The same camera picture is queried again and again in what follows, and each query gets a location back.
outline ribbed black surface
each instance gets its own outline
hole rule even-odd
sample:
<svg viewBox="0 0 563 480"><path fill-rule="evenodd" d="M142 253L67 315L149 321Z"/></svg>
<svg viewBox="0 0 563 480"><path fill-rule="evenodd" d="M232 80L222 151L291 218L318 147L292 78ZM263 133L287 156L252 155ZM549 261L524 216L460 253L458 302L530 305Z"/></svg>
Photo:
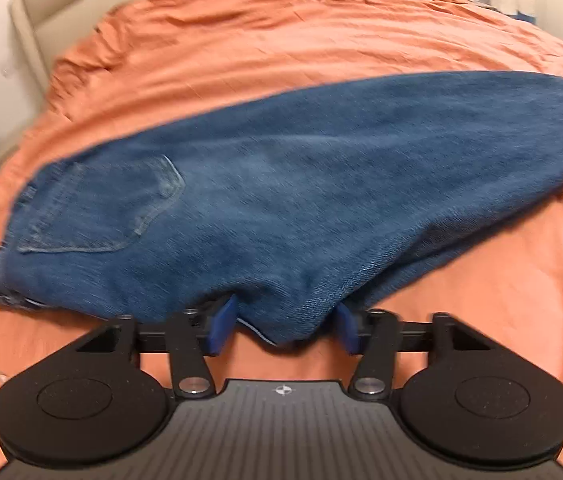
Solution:
<svg viewBox="0 0 563 480"><path fill-rule="evenodd" d="M289 386L291 392L283 386ZM85 470L13 462L0 480L563 480L543 463L517 472L461 468L408 440L390 410L357 402L337 383L231 381L183 403L147 446Z"/></svg>

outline wrinkled fabric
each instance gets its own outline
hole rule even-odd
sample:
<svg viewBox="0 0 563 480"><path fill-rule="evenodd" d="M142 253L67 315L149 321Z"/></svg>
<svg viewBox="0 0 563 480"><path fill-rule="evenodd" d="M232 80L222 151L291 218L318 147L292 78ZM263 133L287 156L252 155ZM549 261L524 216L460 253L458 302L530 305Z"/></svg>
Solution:
<svg viewBox="0 0 563 480"><path fill-rule="evenodd" d="M0 240L27 181L94 144L290 89L443 70L563 76L563 41L468 0L131 2L56 63L48 110L0 169ZM378 306L416 321L450 312L563 382L563 192ZM0 308L0 370L14 375L96 325ZM209 360L217 384L347 383L354 365L334 338L282 353L246 332ZM395 385L423 366L423 355L400 355ZM142 368L170 385L164 355L142 355Z"/></svg>
<svg viewBox="0 0 563 480"><path fill-rule="evenodd" d="M369 306L563 186L563 78L393 76L287 92L47 166L0 301L162 321L226 292L274 343Z"/></svg>

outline bed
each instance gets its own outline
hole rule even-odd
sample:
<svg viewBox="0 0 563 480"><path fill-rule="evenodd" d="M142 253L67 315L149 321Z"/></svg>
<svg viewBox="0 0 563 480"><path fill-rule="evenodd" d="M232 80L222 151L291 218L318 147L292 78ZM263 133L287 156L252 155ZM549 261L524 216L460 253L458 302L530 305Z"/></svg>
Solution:
<svg viewBox="0 0 563 480"><path fill-rule="evenodd" d="M563 41L469 0L133 0L94 32L102 13L124 0L52 1L15 0L12 8L47 109L0 169L0 238L13 198L42 165L155 124L380 75L563 76ZM378 306L408 320L449 312L563 382L563 192ZM0 370L17 374L97 323L70 312L0 308ZM217 384L228 377L347 381L355 364L327 336L282 353L246 332L209 360ZM422 366L417 354L401 357L397 382ZM148 355L142 367L168 384L165 356Z"/></svg>

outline black circular pad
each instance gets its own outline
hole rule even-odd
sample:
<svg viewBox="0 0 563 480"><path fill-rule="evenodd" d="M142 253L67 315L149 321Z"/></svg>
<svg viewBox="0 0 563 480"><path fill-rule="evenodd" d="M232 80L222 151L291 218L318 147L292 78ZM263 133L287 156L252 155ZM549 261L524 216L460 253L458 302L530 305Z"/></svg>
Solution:
<svg viewBox="0 0 563 480"><path fill-rule="evenodd" d="M530 395L521 384L501 377L473 377L455 391L460 406L486 418L519 415L530 405Z"/></svg>
<svg viewBox="0 0 563 480"><path fill-rule="evenodd" d="M103 462L159 428L166 394L122 359L73 352L41 362L0 388L0 442L8 454L45 467Z"/></svg>
<svg viewBox="0 0 563 480"><path fill-rule="evenodd" d="M477 466L553 458L563 384L508 351L455 352L404 385L400 412L428 446Z"/></svg>
<svg viewBox="0 0 563 480"><path fill-rule="evenodd" d="M37 404L55 418L80 420L102 412L113 400L110 386L85 378L60 379L44 387Z"/></svg>

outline jeans pocket stitching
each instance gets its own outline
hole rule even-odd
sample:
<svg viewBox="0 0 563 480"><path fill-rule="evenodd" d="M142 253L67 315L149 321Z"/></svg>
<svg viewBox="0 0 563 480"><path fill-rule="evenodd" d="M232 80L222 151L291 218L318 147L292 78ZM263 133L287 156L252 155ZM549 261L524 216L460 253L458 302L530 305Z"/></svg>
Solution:
<svg viewBox="0 0 563 480"><path fill-rule="evenodd" d="M52 220L57 216L57 213L68 203L70 197L73 195L78 183L82 180L86 166L83 164L76 164L75 174L63 186L63 189L57 194L55 199L40 212L40 220L37 221L31 228L30 234L23 237L17 245L20 252L34 252L34 253L58 253L58 252L110 252L118 251L128 246L132 241L141 236L148 225L165 209L173 205L180 197L186 186L183 177L177 171L172 161L165 155L159 158L148 160L140 160L133 163L121 164L107 164L101 166L94 166L92 169L96 170L109 170L111 168L133 168L144 166L150 168L158 179L159 194L163 197L158 203L159 205L151 205L141 215L135 216L130 227L130 234L124 240L115 243L92 242L84 244L67 244L57 246L45 242L42 238L42 230L47 228ZM163 182L168 183L170 188L170 195L164 196Z"/></svg>

